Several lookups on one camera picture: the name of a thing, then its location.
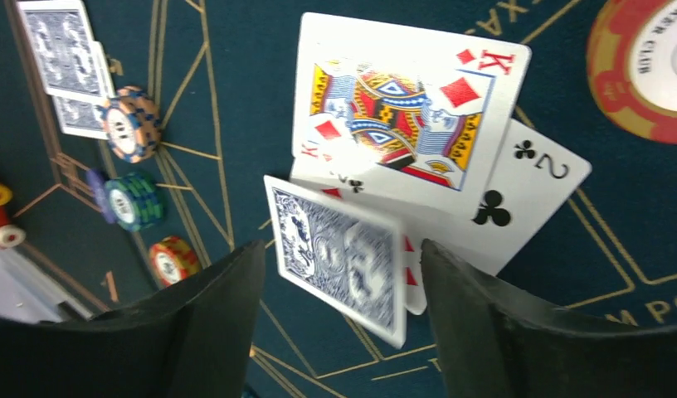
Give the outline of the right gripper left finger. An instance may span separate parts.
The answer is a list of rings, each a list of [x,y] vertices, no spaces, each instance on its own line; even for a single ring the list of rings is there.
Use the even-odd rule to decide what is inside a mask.
[[[255,240],[87,321],[0,317],[0,397],[239,397],[264,279]]]

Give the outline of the two of clubs card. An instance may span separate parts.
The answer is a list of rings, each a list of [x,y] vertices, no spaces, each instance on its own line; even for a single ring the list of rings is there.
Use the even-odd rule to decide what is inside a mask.
[[[475,209],[449,216],[426,236],[496,275],[591,170],[586,159],[514,120]]]

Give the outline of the teal chips seat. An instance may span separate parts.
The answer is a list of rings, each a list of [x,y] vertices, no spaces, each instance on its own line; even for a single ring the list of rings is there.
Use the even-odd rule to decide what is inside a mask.
[[[165,216],[161,193],[153,179],[142,172],[130,172],[105,182],[105,198],[116,223],[135,232],[156,226]]]

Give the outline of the purple small blind button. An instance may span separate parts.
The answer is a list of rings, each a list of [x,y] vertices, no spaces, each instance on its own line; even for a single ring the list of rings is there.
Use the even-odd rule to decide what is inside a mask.
[[[86,181],[93,193],[96,204],[100,209],[100,214],[107,223],[114,224],[116,222],[116,216],[111,208],[105,190],[105,183],[108,180],[108,176],[99,169],[91,168],[86,171]]]

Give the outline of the king of diamonds card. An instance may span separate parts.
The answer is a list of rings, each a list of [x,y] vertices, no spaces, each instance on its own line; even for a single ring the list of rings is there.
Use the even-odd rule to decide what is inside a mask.
[[[472,210],[531,56],[513,42],[307,12],[292,152],[363,192]]]

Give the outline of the orange chips seat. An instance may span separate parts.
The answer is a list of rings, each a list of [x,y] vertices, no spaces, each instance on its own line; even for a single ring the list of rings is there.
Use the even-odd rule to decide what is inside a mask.
[[[149,263],[163,287],[168,287],[202,270],[191,246],[182,238],[170,235],[149,247]]]
[[[677,144],[677,1],[608,1],[587,43],[587,77],[621,129]]]

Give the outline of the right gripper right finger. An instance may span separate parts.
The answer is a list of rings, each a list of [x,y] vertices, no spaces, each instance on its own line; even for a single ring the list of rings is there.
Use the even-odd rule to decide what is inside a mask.
[[[421,244],[421,270],[451,397],[677,397],[677,324],[559,307],[433,240]]]

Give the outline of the pink chips seat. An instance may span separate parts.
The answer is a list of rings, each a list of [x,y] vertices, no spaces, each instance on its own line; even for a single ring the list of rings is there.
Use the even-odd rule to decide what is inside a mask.
[[[161,141],[159,107],[140,87],[126,85],[98,105],[100,122],[112,153],[127,163],[151,158]]]

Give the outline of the ten of diamonds card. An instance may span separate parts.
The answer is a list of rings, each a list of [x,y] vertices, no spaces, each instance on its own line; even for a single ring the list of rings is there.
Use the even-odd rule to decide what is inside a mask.
[[[337,197],[346,201],[359,203],[361,206],[370,206],[382,212],[390,211],[397,214],[387,199],[376,199],[375,196],[368,194],[368,190],[359,180],[346,179],[338,186],[330,185],[324,182],[310,181],[298,178],[292,178],[291,181],[302,187],[324,192],[327,195]],[[415,315],[421,315],[425,312],[427,302],[426,293],[423,286],[421,272],[421,249],[419,244],[422,237],[417,230],[411,228],[407,222],[405,224],[405,234],[403,235],[403,249],[405,252],[405,270],[406,270],[406,308]]]

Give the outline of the dealt card seat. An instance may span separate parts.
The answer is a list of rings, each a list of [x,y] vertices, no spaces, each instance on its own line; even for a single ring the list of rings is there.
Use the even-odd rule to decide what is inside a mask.
[[[82,1],[18,1],[44,90],[95,102],[105,95],[95,61],[94,37]]]

